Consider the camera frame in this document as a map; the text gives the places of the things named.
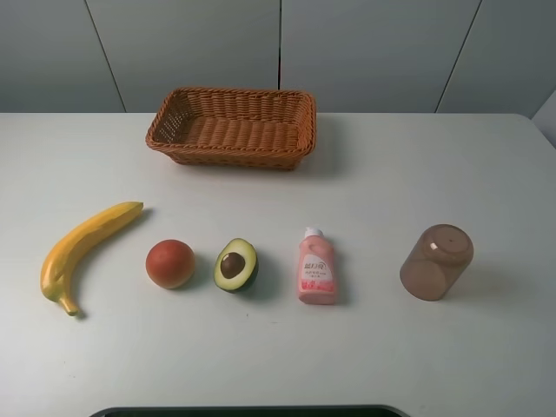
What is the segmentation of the halved avocado with pit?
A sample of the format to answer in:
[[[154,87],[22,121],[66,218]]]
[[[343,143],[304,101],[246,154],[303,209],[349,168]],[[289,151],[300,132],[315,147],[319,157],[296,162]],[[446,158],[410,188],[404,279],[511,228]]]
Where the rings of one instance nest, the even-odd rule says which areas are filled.
[[[215,285],[226,292],[247,290],[258,275],[255,247],[242,238],[230,241],[218,255],[214,268]]]

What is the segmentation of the brown wicker basket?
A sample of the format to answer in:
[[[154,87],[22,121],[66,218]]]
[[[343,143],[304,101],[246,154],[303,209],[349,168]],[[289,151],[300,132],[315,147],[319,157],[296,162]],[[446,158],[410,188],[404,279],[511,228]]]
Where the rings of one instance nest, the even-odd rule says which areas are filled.
[[[145,141],[182,165],[293,170],[316,145],[315,99],[299,90],[178,88]]]

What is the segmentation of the pink bottle white cap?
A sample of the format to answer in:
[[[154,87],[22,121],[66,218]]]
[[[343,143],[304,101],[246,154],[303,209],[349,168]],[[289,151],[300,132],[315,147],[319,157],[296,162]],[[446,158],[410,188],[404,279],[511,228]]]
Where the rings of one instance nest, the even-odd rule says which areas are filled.
[[[298,298],[309,305],[334,305],[334,246],[317,228],[306,228],[299,245]]]

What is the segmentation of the red orange peach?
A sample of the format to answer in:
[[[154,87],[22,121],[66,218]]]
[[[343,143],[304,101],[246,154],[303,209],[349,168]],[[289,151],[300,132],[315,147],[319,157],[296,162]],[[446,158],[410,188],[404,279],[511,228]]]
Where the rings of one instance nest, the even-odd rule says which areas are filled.
[[[175,289],[192,278],[195,272],[195,254],[184,242],[160,241],[147,254],[145,268],[156,285]]]

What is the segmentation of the brown translucent plastic cup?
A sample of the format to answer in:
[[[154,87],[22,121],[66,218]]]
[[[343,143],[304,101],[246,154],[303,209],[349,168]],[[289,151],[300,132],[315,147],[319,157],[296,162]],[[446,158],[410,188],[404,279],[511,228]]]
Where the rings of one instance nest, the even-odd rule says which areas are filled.
[[[405,290],[423,301],[441,300],[471,263],[473,243],[462,229],[437,224],[426,229],[400,268]]]

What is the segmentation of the black tray edge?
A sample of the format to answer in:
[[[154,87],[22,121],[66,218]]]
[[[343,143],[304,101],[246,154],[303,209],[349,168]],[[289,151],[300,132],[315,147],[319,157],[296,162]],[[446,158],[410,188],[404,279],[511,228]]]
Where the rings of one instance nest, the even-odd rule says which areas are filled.
[[[92,416],[190,416],[190,417],[335,417],[335,416],[407,416],[388,406],[344,405],[344,406],[229,406],[229,407],[131,407],[108,408]]]

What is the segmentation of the yellow banana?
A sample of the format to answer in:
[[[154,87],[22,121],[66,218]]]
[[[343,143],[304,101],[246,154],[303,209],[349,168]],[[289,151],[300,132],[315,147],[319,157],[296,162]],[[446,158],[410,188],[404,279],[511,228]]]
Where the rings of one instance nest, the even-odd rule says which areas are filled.
[[[59,305],[68,316],[80,314],[72,298],[73,273],[95,246],[127,227],[143,211],[142,202],[121,202],[90,217],[72,229],[47,254],[40,273],[43,296]]]

